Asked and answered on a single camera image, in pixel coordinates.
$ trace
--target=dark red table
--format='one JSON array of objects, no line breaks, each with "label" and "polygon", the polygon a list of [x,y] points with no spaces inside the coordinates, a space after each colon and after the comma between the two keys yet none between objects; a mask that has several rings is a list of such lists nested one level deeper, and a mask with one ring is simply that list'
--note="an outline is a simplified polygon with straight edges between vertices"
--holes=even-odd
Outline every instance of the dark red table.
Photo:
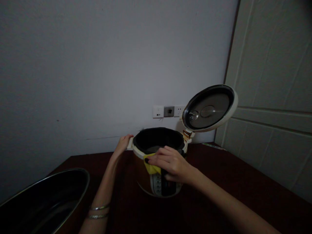
[{"label": "dark red table", "polygon": [[[312,233],[312,205],[241,159],[203,144],[188,146],[187,160],[225,191],[246,204],[282,233]],[[84,168],[91,175],[85,199],[74,222],[77,232],[111,156],[110,153],[72,156],[51,174]],[[106,233],[236,233],[206,197],[184,185],[167,199],[143,192],[136,183],[132,151],[126,151],[117,170]]]}]

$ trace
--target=yellow sponge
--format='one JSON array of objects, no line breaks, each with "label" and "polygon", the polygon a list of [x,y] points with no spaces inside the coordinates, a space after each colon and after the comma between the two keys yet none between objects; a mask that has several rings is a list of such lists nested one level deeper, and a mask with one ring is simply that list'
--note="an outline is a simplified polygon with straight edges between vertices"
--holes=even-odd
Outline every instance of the yellow sponge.
[{"label": "yellow sponge", "polygon": [[156,173],[159,173],[161,174],[161,169],[160,167],[157,167],[157,166],[153,166],[153,165],[149,165],[148,163],[145,162],[145,159],[148,157],[148,156],[153,156],[154,154],[147,154],[147,155],[144,155],[143,156],[143,161],[144,161],[144,164],[145,164],[145,167],[146,167],[146,170],[147,172],[152,175],[152,174],[156,174]]}]

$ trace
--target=hand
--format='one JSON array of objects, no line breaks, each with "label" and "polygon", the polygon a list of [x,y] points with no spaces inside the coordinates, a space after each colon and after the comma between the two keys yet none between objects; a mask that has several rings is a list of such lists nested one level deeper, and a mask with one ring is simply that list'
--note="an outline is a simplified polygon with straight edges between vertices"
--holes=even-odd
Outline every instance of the hand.
[{"label": "hand", "polygon": [[129,144],[129,139],[133,137],[133,135],[131,134],[128,134],[126,136],[122,136],[120,139],[119,139],[119,142],[116,146],[116,149],[114,151],[114,154],[119,156],[121,155],[128,147],[128,144]]},{"label": "hand", "polygon": [[153,156],[148,157],[148,163],[166,170],[166,180],[191,184],[196,168],[191,166],[178,151],[169,146],[159,148]]}]

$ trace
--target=bracelet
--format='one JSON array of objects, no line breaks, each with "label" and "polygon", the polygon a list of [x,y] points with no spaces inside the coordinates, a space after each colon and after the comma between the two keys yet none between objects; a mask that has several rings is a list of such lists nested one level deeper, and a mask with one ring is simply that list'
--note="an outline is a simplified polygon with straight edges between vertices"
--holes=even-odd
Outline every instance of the bracelet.
[{"label": "bracelet", "polygon": [[108,203],[107,205],[95,207],[95,208],[91,208],[91,206],[90,206],[89,210],[104,210],[104,209],[108,208],[109,206],[110,206],[110,203]]},{"label": "bracelet", "polygon": [[89,219],[101,219],[101,218],[106,218],[108,216],[108,213],[105,215],[90,215],[88,216]]}]

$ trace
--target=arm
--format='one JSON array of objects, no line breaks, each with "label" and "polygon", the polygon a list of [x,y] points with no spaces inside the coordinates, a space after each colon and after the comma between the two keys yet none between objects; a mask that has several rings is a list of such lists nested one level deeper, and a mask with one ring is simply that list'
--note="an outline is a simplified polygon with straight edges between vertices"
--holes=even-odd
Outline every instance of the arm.
[{"label": "arm", "polygon": [[[129,139],[131,137],[133,137],[133,135],[128,134],[120,138],[118,145],[107,165],[101,184],[91,204],[91,208],[106,206],[111,202],[111,195],[113,192],[115,176],[116,176],[116,168],[117,168],[120,156],[127,149]],[[79,234],[105,233],[108,212],[109,212],[109,208],[105,208],[103,210],[97,210],[97,211],[90,210],[87,218],[84,220],[84,223],[81,226]],[[89,218],[90,215],[104,215],[104,218],[91,219]]]},{"label": "arm", "polygon": [[155,155],[149,157],[148,163],[168,171],[169,174],[165,176],[167,180],[186,183],[198,189],[224,212],[241,233],[280,233],[246,205],[191,166],[176,150],[168,146],[160,148]]}]

